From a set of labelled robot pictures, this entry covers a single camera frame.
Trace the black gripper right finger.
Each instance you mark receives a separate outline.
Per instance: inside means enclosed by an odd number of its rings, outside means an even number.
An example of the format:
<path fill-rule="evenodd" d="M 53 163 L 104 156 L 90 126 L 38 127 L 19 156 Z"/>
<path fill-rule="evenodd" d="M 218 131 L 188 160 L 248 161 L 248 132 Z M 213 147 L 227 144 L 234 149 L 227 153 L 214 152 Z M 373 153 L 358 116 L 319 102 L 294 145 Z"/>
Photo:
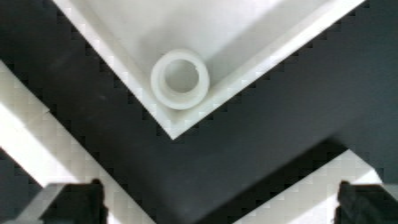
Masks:
<path fill-rule="evenodd" d="M 398 224 L 398 184 L 339 183 L 333 224 Z"/>

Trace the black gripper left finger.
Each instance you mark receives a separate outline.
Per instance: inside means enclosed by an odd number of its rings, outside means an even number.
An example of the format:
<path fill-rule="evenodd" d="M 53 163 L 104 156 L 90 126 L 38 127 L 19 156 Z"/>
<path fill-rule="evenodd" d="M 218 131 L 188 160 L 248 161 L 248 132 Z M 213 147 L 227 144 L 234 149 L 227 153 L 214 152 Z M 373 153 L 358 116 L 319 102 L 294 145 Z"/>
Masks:
<path fill-rule="evenodd" d="M 51 183 L 35 195 L 15 218 L 17 224 L 106 224 L 104 186 Z"/>

